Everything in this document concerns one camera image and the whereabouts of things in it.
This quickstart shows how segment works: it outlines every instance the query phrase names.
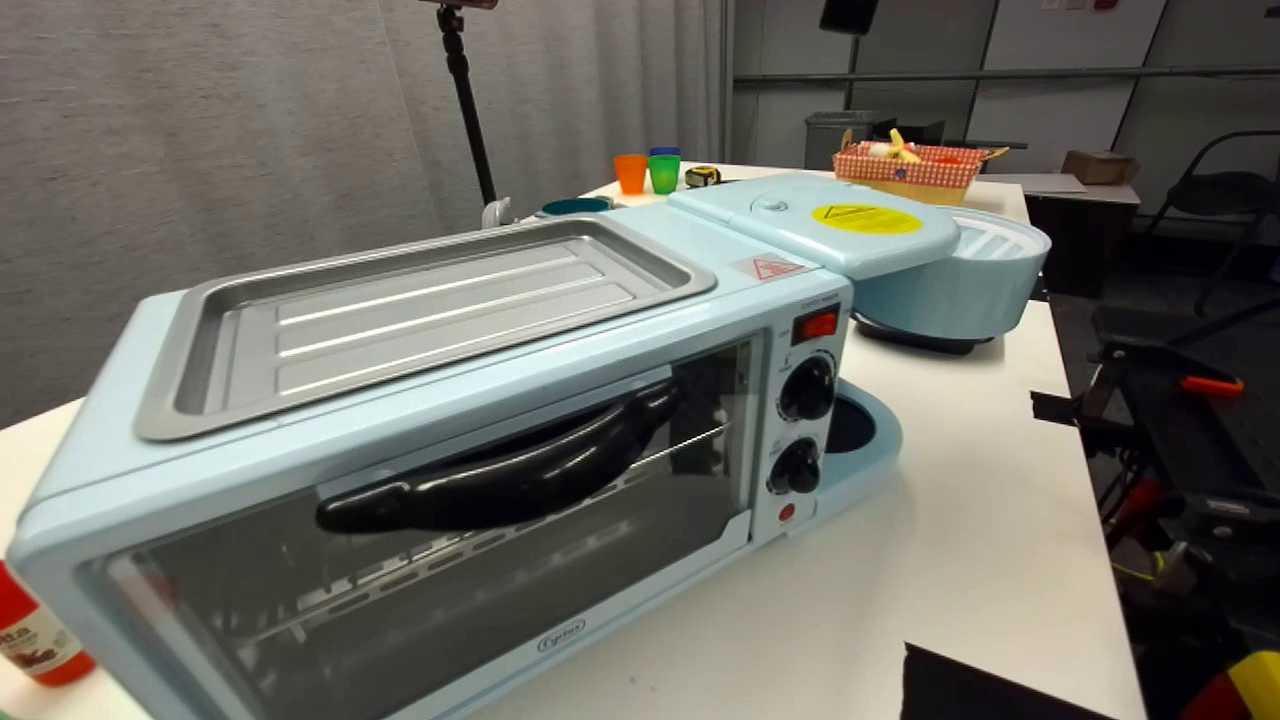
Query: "black knob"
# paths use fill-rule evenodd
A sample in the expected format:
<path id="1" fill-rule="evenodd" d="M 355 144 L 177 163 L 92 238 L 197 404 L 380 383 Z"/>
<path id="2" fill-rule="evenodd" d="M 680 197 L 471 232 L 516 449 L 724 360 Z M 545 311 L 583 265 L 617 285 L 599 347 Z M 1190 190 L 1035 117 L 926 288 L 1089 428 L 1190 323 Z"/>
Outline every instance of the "black knob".
<path id="1" fill-rule="evenodd" d="M 777 496 L 785 496 L 785 492 L 816 492 L 816 482 L 818 482 L 818 469 L 816 469 L 816 456 L 818 449 L 816 449 L 816 438 L 794 438 L 791 449 L 785 449 L 785 456 L 771 462 L 771 475 L 766 475 L 766 488 L 777 492 Z"/>
<path id="2" fill-rule="evenodd" d="M 818 420 L 834 404 L 834 373 L 823 357 L 804 360 L 785 383 L 785 416 Z"/>

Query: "green cup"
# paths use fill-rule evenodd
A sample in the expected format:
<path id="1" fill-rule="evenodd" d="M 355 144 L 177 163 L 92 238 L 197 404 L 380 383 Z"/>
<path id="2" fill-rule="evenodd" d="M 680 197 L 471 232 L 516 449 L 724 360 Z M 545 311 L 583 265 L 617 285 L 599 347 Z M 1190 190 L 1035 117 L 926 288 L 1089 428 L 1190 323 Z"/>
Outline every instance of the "green cup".
<path id="1" fill-rule="evenodd" d="M 649 155 L 649 185 L 654 197 L 672 197 L 680 185 L 680 155 Z"/>

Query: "red indicator light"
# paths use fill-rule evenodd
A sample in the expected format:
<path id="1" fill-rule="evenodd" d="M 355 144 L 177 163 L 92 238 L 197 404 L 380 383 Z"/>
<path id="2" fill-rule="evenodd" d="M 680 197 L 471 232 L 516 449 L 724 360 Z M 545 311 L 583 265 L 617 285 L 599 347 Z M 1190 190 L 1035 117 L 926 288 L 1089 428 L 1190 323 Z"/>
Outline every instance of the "red indicator light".
<path id="1" fill-rule="evenodd" d="M 838 308 L 818 308 L 818 311 L 794 316 L 791 343 L 834 336 L 834 326 L 838 326 Z"/>

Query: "white table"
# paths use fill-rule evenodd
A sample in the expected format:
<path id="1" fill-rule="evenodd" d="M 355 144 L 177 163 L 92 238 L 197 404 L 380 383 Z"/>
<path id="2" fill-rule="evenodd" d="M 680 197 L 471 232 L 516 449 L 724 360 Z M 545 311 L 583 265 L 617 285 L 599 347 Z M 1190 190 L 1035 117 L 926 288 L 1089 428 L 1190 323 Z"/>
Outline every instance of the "white table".
<path id="1" fill-rule="evenodd" d="M 975 185 L 1018 210 L 1018 190 Z M 1104 717 L 1145 717 L 1078 434 L 1033 420 L 1066 391 L 1052 316 L 938 360 L 849 338 L 843 375 L 897 408 L 899 472 L 833 523 L 755 550 L 490 705 L 490 720 L 899 713 L 903 642 Z M 0 549 L 71 408 L 0 433 Z M 45 691 L 0 666 L 15 717 L 140 717 L 103 677 Z"/>

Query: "bottle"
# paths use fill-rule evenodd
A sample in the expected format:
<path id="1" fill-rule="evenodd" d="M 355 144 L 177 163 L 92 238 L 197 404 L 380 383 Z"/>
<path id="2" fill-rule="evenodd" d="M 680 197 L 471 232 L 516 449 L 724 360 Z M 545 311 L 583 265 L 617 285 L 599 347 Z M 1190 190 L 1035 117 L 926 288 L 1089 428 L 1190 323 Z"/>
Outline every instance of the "bottle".
<path id="1" fill-rule="evenodd" d="M 58 688 L 95 666 L 79 640 L 0 563 L 0 655 L 36 683 Z"/>

